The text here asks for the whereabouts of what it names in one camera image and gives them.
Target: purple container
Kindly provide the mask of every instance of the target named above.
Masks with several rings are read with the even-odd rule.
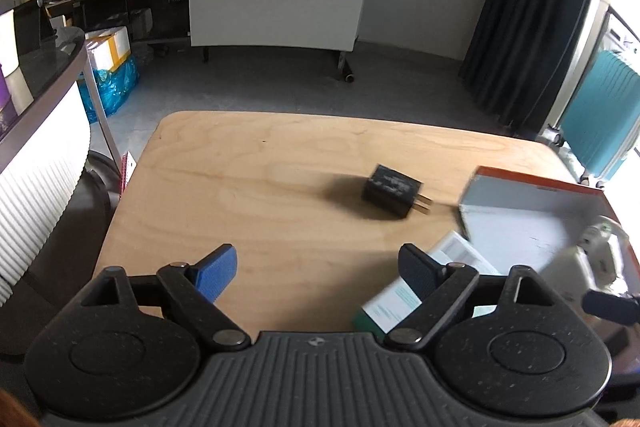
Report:
[[[0,68],[0,133],[7,131],[16,118],[18,118],[18,114]]]
[[[0,67],[0,108],[4,107],[9,100],[11,100],[11,93],[9,93],[9,88],[6,87],[4,74],[2,74],[2,68]]]

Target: gray floor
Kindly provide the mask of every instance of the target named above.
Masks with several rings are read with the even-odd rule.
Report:
[[[180,110],[296,112],[396,120],[503,134],[477,109],[453,60],[360,44],[356,81],[335,80],[328,52],[286,48],[172,49],[141,67],[140,83],[109,118],[121,152],[139,158],[159,121]],[[97,124],[92,149],[107,153]]]

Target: plastic bag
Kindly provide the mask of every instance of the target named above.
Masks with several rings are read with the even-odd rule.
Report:
[[[95,83],[98,84],[98,94],[100,95],[104,112],[107,116],[111,116],[127,101],[129,94],[138,83],[140,74],[136,67],[136,59],[133,55],[129,55],[129,58],[113,73],[106,70],[94,70],[94,77]],[[89,123],[98,121],[84,78],[81,82],[78,82],[78,87]]]

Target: potted plant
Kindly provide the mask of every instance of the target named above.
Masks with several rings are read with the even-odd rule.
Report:
[[[14,10],[12,8],[0,15],[0,65],[2,66],[3,76],[8,76],[18,67],[18,52],[15,48]]]

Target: open box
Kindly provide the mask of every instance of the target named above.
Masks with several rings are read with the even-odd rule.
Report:
[[[530,174],[479,167],[460,199],[465,235],[500,274],[514,264],[536,271],[556,253],[576,244],[598,216],[620,222],[599,188],[541,178]],[[640,293],[640,264],[631,247],[622,249],[623,275],[630,293]],[[624,328],[607,321],[588,321],[605,341]],[[615,354],[614,370],[640,365],[640,336],[626,328],[623,349]]]

